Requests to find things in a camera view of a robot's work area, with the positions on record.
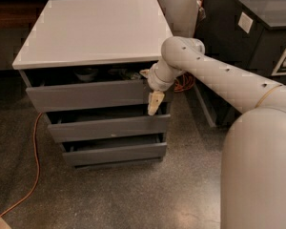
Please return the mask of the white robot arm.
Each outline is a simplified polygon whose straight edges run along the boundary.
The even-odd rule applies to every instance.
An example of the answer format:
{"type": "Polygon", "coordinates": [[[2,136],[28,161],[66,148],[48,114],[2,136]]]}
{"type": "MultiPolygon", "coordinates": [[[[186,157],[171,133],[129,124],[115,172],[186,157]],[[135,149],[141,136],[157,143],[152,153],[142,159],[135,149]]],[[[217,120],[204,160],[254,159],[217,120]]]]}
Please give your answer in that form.
{"type": "Polygon", "coordinates": [[[206,56],[198,39],[174,36],[141,72],[152,89],[149,115],[185,72],[241,113],[222,150],[220,229],[286,229],[286,86],[206,56]]]}

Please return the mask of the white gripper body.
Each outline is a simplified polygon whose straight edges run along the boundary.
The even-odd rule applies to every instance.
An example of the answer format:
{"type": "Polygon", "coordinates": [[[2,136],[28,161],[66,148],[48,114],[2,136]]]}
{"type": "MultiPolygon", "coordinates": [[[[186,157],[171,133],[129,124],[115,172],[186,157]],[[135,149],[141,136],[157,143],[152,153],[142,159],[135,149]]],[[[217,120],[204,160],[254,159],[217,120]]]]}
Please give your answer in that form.
{"type": "Polygon", "coordinates": [[[166,62],[152,65],[148,73],[148,84],[154,91],[166,92],[174,83],[174,71],[166,62]]]}

